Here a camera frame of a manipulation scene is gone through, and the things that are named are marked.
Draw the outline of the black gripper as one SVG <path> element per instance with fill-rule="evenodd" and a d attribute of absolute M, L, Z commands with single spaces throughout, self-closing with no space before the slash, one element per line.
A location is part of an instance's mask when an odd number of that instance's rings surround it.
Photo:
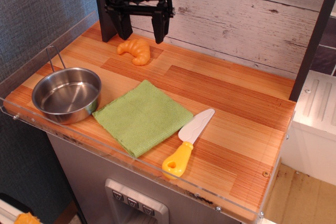
<path fill-rule="evenodd" d="M 152 16 L 157 44 L 162 43 L 168 34 L 170 17 L 174 16 L 172 0 L 105 0 L 104 7 L 123 40 L 133 33 L 130 15 Z"/>

